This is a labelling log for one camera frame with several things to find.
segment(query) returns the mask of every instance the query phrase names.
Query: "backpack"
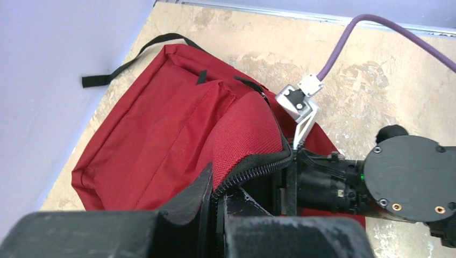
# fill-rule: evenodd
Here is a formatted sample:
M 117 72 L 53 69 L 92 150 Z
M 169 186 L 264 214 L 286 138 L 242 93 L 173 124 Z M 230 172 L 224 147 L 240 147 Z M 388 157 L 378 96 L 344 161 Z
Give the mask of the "backpack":
M 82 79 L 84 88 L 109 84 L 149 46 L 165 45 L 122 95 L 95 132 L 72 171 L 72 186 L 92 210 L 155 210 L 205 170 L 213 196 L 229 186 L 283 169 L 296 122 L 275 94 L 210 55 L 193 41 L 169 33 L 146 44 L 111 75 Z M 337 149 L 315 124 L 305 147 L 329 155 Z M 305 210 L 304 216 L 334 216 Z M 365 227 L 361 216 L 356 219 Z

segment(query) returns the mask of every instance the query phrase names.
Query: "white connector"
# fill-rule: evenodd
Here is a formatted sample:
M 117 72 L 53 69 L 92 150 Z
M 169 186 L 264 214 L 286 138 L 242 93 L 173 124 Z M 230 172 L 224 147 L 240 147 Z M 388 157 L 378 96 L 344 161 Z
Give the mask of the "white connector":
M 309 74 L 298 83 L 298 87 L 302 90 L 306 97 L 312 97 L 317 92 L 321 91 L 324 83 L 321 82 L 315 74 Z

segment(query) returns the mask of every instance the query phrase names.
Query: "red mesh fabric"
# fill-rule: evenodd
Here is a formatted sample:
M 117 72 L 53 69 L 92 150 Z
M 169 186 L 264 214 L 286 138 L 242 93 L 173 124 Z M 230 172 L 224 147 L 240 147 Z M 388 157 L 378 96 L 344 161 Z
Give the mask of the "red mesh fabric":
M 245 157 L 282 151 L 277 122 L 257 92 L 247 93 L 238 100 L 217 123 L 214 134 L 214 189 Z

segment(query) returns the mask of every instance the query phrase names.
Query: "white wall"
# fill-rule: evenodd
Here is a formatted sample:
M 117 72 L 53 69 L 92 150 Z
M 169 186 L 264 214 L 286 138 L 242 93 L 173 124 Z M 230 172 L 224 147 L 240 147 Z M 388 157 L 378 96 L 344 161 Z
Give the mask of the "white wall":
M 38 209 L 153 0 L 0 1 L 0 240 Z

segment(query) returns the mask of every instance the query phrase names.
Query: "zipper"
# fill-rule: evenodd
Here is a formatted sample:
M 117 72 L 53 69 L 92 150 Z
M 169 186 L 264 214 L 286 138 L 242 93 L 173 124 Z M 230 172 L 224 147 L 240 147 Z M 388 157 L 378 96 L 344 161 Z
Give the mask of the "zipper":
M 283 160 L 273 162 L 271 164 L 266 164 L 256 168 L 252 168 L 243 172 L 238 173 L 234 176 L 228 176 L 221 185 L 212 193 L 212 198 L 218 200 L 224 193 L 226 193 L 230 188 L 235 187 L 236 185 L 251 180 L 260 176 L 265 176 L 272 174 L 278 170 L 282 170 L 288 167 L 291 164 L 293 159 L 293 154 L 290 157 L 287 157 Z
M 260 176 L 265 176 L 272 174 L 276 171 L 282 170 L 286 167 L 288 167 L 291 162 L 293 161 L 293 152 L 291 152 L 291 156 L 280 160 L 273 162 L 271 164 L 266 164 L 263 166 L 259 166 L 256 168 L 252 168 L 240 173 L 237 173 L 236 175 L 233 176 L 228 176 L 219 187 L 212 193 L 211 195 L 211 239 L 214 240 L 215 242 L 211 243 L 215 249 L 213 250 L 213 255 L 215 254 L 215 257 L 224 257 L 224 251 L 220 250 L 219 245 L 217 244 L 216 241 L 216 234 L 217 234 L 217 218 L 218 218 L 218 200 L 223 197 L 223 195 L 232 187 L 235 187 L 239 185 L 242 182 L 260 177 Z

